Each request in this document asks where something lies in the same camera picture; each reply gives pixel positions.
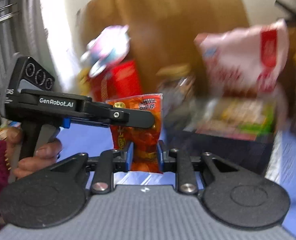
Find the person's left hand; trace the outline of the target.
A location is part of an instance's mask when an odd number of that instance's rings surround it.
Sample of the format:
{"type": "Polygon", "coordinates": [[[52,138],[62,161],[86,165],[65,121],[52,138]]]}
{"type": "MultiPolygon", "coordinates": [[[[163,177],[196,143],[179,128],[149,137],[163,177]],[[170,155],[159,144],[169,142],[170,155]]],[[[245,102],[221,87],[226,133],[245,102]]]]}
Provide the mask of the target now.
{"type": "Polygon", "coordinates": [[[21,139],[22,133],[20,129],[15,127],[8,128],[5,157],[10,163],[10,174],[14,175],[17,179],[21,179],[53,165],[56,163],[57,156],[62,150],[61,142],[55,138],[52,142],[44,144],[37,149],[33,157],[24,158],[18,162],[16,167],[13,167],[11,162],[13,161],[15,147],[19,145],[21,139]]]}

